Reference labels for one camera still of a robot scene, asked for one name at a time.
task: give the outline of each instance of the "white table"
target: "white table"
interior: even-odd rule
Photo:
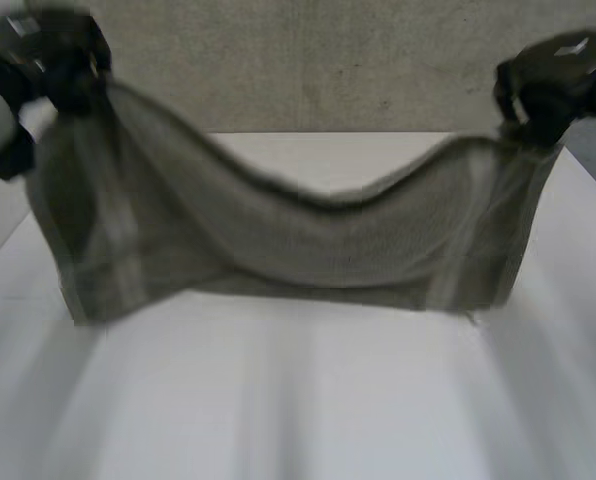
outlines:
[[[324,190],[443,136],[220,139]],[[596,478],[596,183],[568,152],[477,322],[190,291],[75,328],[29,216],[0,250],[0,480]]]

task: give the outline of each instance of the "gray cloth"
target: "gray cloth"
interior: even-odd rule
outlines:
[[[27,179],[79,323],[182,289],[468,312],[503,303],[558,151],[454,138],[357,191],[239,162],[117,84],[60,116]]]

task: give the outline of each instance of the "concrete wall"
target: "concrete wall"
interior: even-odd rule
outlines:
[[[120,78],[219,132],[491,128],[501,60],[596,26],[596,0],[76,1]]]

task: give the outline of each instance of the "fabric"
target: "fabric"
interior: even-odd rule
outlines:
[[[513,286],[557,149],[457,137],[357,191],[274,179],[110,84],[27,179],[80,323],[182,289],[469,312]]]

